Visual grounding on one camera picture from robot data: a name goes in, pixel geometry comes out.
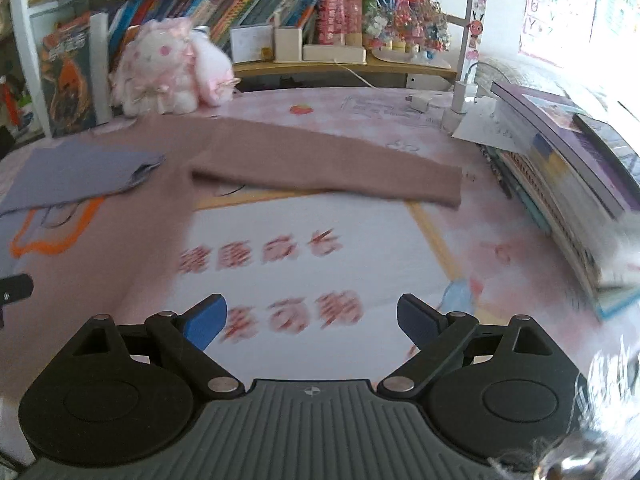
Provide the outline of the white flat box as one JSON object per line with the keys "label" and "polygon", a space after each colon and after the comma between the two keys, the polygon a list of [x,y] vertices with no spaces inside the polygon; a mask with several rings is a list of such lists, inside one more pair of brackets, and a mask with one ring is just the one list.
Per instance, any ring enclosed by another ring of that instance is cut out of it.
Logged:
{"label": "white flat box", "polygon": [[367,63],[367,52],[363,47],[340,46],[339,44],[305,44],[303,46],[303,61],[364,65]]}

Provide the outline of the pink white plush bunny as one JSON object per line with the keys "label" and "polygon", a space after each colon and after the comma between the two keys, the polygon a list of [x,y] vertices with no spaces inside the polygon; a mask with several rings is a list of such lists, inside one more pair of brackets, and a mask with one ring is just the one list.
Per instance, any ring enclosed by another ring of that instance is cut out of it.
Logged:
{"label": "pink white plush bunny", "polygon": [[122,49],[111,101],[127,117],[191,114],[232,100],[240,82],[232,62],[190,18],[151,20]]}

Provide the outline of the white shelf unit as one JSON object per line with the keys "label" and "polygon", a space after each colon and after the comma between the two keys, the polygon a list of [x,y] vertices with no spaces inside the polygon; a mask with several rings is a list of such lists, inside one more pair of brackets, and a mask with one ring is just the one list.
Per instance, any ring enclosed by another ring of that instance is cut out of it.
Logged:
{"label": "white shelf unit", "polygon": [[486,0],[6,0],[43,132],[119,112],[184,114],[241,79],[347,70],[459,81],[480,57]]}

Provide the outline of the stack of books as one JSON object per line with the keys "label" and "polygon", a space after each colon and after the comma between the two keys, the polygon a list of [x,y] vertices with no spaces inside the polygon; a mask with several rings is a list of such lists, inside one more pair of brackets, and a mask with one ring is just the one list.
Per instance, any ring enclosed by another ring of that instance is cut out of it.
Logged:
{"label": "stack of books", "polygon": [[526,191],[599,318],[639,302],[639,155],[566,96],[495,81],[454,137]]}

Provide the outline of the white usb adapter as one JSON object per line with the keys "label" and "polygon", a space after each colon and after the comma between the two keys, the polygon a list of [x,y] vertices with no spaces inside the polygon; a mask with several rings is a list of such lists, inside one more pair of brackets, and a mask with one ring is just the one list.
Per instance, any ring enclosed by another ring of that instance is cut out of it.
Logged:
{"label": "white usb adapter", "polygon": [[431,97],[425,93],[418,93],[406,96],[406,101],[412,110],[426,114],[430,108]]}

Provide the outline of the Harry Potter book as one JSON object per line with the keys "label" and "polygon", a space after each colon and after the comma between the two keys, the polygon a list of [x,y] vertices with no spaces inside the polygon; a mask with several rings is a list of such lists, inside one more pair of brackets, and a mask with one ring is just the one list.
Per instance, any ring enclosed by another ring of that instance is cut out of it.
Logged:
{"label": "Harry Potter book", "polygon": [[106,13],[88,11],[45,36],[39,61],[52,136],[112,120]]}

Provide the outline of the white calendar card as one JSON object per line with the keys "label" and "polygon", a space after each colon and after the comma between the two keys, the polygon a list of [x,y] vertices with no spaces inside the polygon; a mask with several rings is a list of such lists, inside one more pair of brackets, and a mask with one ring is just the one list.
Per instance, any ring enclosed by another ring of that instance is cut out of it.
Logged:
{"label": "white calendar card", "polygon": [[234,64],[268,62],[274,58],[273,24],[233,27],[230,32]]}

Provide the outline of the purple and pink sweater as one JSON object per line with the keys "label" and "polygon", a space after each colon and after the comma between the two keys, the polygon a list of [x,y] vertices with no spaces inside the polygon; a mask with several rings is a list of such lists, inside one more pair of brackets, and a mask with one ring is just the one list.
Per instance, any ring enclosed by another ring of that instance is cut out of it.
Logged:
{"label": "purple and pink sweater", "polygon": [[1,204],[1,269],[32,296],[6,310],[1,397],[13,408],[87,318],[148,313],[166,294],[195,180],[342,191],[448,207],[462,171],[368,141],[236,118],[146,116],[32,151]]}

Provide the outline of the colourful bottle row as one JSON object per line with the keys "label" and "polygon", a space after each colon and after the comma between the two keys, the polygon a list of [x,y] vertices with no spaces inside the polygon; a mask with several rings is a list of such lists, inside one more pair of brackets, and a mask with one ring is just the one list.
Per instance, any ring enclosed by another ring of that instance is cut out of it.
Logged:
{"label": "colourful bottle row", "polygon": [[314,42],[434,58],[451,34],[434,0],[320,0]]}

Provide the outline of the row of shelf books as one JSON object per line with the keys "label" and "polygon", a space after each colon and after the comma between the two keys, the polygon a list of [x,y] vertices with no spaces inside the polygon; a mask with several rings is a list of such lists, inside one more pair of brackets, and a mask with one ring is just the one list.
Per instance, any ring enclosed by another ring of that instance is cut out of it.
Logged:
{"label": "row of shelf books", "polygon": [[108,18],[108,55],[114,60],[136,30],[151,20],[190,18],[208,29],[209,38],[224,52],[231,51],[233,27],[273,24],[304,26],[319,0],[107,0],[115,9]]}

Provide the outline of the white charger plug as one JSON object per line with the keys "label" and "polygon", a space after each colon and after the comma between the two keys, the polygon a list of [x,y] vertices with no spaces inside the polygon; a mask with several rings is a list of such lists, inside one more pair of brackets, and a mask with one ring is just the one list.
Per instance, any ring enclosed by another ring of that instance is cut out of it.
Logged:
{"label": "white charger plug", "polygon": [[[480,74],[485,75],[487,80],[478,84],[476,82],[476,72],[480,67]],[[442,115],[440,130],[451,136],[458,128],[465,114],[483,96],[490,96],[490,86],[492,78],[488,76],[491,70],[496,70],[495,66],[485,61],[473,62],[469,68],[460,76],[452,86],[452,100]]]}

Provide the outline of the pink checkered desk mat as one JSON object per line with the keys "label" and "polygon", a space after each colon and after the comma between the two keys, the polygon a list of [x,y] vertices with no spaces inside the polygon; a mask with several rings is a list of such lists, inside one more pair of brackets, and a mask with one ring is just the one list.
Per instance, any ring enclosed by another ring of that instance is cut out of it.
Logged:
{"label": "pink checkered desk mat", "polygon": [[[498,189],[480,151],[423,119],[384,116],[399,92],[280,90],[238,96],[205,118],[348,136],[459,166],[456,209],[348,194],[254,191],[195,180],[194,211],[162,302],[108,314],[137,324],[183,312],[213,292],[230,320],[207,353],[242,382],[256,378],[368,378],[414,353],[396,323],[411,292],[444,310],[471,307],[485,323],[527,313],[580,368],[594,354],[639,342],[639,310],[599,320],[554,241]],[[1,398],[1,449],[32,452],[17,407]]]}

